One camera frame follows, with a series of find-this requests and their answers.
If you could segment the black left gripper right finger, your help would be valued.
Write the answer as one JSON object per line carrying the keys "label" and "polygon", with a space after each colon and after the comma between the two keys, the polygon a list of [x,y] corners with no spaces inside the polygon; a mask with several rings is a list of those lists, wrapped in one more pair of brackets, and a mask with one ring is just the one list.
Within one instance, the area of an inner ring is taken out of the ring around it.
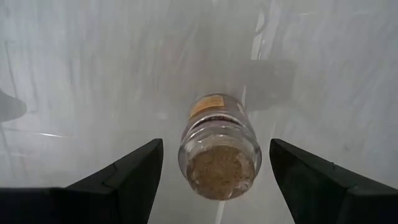
{"label": "black left gripper right finger", "polygon": [[281,139],[271,140],[269,157],[296,224],[397,223],[397,189]]}

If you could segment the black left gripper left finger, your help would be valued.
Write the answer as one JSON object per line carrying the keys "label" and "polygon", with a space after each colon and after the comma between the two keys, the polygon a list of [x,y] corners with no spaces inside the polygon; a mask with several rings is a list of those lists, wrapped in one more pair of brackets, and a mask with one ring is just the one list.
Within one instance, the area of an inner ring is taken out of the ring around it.
{"label": "black left gripper left finger", "polygon": [[163,158],[153,139],[68,187],[2,188],[1,223],[147,223]]}

